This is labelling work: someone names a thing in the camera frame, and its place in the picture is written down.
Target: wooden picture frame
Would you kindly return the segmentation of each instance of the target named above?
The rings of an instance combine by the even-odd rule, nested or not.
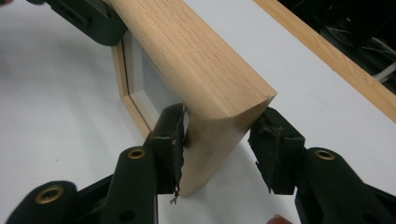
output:
[[[131,32],[125,34],[122,43],[128,94],[148,129],[152,131],[161,112],[169,105],[182,101],[161,80],[160,70]]]
[[[190,114],[180,182],[187,196],[220,168],[276,92],[183,1],[109,3]],[[138,70],[126,60],[129,45],[113,47],[114,64],[120,96],[146,137],[155,116],[143,115],[145,97],[131,97],[140,90],[129,82]]]

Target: wooden board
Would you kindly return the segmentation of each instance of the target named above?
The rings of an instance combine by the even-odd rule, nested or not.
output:
[[[344,53],[311,29],[276,0],[255,0],[277,22],[297,37],[323,62],[360,92],[366,99],[396,122],[396,95],[367,74]]]
[[[109,3],[191,114],[180,192],[189,195],[220,168],[276,92],[183,1]],[[140,126],[144,119],[124,92],[128,62],[121,46],[113,51],[121,97]]]

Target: wooden frame molding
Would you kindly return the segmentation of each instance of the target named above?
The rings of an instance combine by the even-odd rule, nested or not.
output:
[[[148,128],[153,130],[161,111],[182,101],[162,81],[161,72],[130,32],[123,38],[123,51],[124,61],[128,62],[125,69],[129,96]]]
[[[187,196],[220,168],[276,92],[181,0],[109,0],[191,120],[181,192]],[[147,136],[128,92],[122,43],[113,48],[120,96]]]
[[[367,74],[344,53],[283,7],[277,0],[254,0],[277,22],[297,37],[367,100],[396,122],[396,95]]]

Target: white work surface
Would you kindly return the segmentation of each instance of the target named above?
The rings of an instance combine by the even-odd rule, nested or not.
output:
[[[396,126],[250,0],[188,0],[278,91],[271,103],[306,138],[332,149],[368,184],[396,195]],[[51,180],[85,188],[110,175],[119,153],[143,143],[118,93],[110,48],[48,6],[0,8],[0,223]],[[211,181],[170,205],[160,223],[299,219],[292,196],[268,194],[247,139]]]

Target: curved wooden edge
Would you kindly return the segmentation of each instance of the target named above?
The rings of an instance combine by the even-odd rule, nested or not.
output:
[[[276,95],[183,1],[109,2],[193,115],[232,118]]]
[[[367,74],[345,54],[311,29],[276,0],[254,0],[323,62],[360,92],[367,100],[396,122],[396,95]]]
[[[184,146],[180,195],[206,184],[265,110],[271,100],[232,118],[204,120],[191,116]]]

